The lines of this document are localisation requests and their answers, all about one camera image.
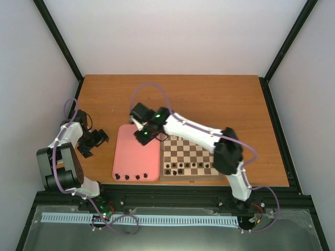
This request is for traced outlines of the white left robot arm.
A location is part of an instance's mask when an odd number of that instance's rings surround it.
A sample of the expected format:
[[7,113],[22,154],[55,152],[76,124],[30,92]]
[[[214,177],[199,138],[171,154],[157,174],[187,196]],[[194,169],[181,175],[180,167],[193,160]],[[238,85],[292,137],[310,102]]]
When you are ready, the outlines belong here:
[[106,209],[109,197],[101,192],[100,182],[85,177],[75,149],[89,158],[93,156],[92,148],[108,140],[102,129],[90,131],[85,122],[63,121],[54,141],[36,153],[44,189],[91,198],[90,203],[96,210]]

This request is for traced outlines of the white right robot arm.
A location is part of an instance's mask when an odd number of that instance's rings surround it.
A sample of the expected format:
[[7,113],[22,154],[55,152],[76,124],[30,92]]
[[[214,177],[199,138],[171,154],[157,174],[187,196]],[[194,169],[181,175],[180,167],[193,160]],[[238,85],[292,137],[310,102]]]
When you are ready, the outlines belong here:
[[142,103],[131,109],[130,119],[137,127],[134,135],[142,145],[147,145],[162,133],[203,147],[214,156],[214,168],[226,176],[232,196],[243,202],[250,198],[252,187],[243,167],[242,142],[232,128],[220,130],[206,127],[165,107],[154,111]]

